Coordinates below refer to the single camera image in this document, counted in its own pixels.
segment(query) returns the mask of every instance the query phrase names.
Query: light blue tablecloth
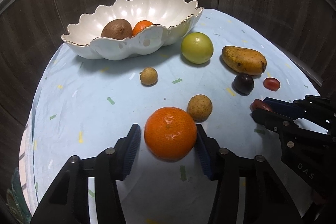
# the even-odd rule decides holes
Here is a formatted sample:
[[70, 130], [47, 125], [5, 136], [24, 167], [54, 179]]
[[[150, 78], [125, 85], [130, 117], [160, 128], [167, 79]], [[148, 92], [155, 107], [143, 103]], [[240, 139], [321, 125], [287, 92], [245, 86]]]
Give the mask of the light blue tablecloth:
[[[206, 65], [192, 65], [181, 58], [180, 42], [121, 61], [87, 60], [61, 45], [36, 91], [24, 140], [25, 169], [20, 173], [21, 180], [26, 177], [32, 213], [71, 155], [82, 159], [96, 156], [113, 147], [133, 123], [143, 130], [156, 109], [186, 109], [196, 94], [205, 94], [213, 102], [213, 112], [203, 122], [208, 135], [238, 156], [264, 155], [299, 210], [308, 208], [308, 185], [280, 161], [278, 135], [255, 132], [263, 128], [251, 118], [249, 106], [256, 98], [291, 101], [306, 94], [318, 95], [317, 91], [273, 44], [229, 15], [205, 9], [192, 31], [205, 33], [213, 42], [214, 54]], [[235, 73], [220, 58], [226, 45], [258, 50], [267, 59], [266, 72], [255, 78], [254, 90], [248, 96], [236, 94], [231, 87]], [[146, 87], [140, 83], [139, 72], [149, 66], [157, 70], [159, 80]], [[277, 92], [263, 87], [268, 76], [281, 82]], [[298, 124], [325, 133], [308, 121]], [[185, 166], [186, 181], [180, 179], [181, 165]], [[90, 180], [90, 196], [94, 195], [93, 183]], [[132, 172], [124, 182], [118, 182], [118, 188], [128, 224], [201, 224], [207, 223], [216, 182], [203, 175], [193, 150], [179, 162], [163, 162], [151, 155], [142, 138]], [[91, 223], [95, 224], [95, 199], [90, 196]]]

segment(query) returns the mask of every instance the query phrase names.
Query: kiwi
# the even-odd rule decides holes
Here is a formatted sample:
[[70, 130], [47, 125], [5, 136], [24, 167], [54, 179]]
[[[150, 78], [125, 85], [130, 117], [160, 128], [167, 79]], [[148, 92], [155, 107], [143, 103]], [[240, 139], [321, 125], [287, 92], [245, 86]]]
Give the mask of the kiwi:
[[132, 26], [125, 19], [115, 19], [106, 24], [100, 36], [123, 40], [126, 37], [132, 37]]

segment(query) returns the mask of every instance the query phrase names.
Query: fruit bowl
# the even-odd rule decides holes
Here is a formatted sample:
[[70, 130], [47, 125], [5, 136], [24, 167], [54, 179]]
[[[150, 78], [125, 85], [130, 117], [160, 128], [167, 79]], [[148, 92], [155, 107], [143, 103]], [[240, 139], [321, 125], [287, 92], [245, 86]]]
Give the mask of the fruit bowl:
[[[196, 25], [202, 12], [197, 0], [116, 0], [112, 6], [98, 6], [91, 15], [82, 14], [79, 23], [69, 24], [69, 34], [61, 38], [81, 57], [121, 60], [179, 41]], [[153, 25], [123, 40], [100, 37], [105, 25], [118, 18], [126, 19], [132, 28], [141, 20]]]

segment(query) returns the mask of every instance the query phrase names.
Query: yellow mango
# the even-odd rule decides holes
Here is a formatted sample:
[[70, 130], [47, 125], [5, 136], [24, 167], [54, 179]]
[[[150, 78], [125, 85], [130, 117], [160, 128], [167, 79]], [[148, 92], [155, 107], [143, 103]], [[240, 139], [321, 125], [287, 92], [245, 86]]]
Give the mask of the yellow mango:
[[266, 70], [266, 58], [250, 48], [225, 46], [222, 49], [222, 58], [236, 72], [259, 75]]

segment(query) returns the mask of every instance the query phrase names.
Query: tangerine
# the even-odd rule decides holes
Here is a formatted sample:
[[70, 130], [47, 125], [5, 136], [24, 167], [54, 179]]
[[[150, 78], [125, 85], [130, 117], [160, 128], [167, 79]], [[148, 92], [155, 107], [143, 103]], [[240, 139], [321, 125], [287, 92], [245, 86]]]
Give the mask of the tangerine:
[[157, 157], [179, 160], [194, 147], [196, 131], [195, 122], [187, 112], [177, 107], [163, 107], [147, 119], [144, 139]]
[[138, 32], [141, 32], [144, 28], [153, 25], [152, 22], [148, 20], [139, 21], [133, 28], [132, 35], [136, 36]]

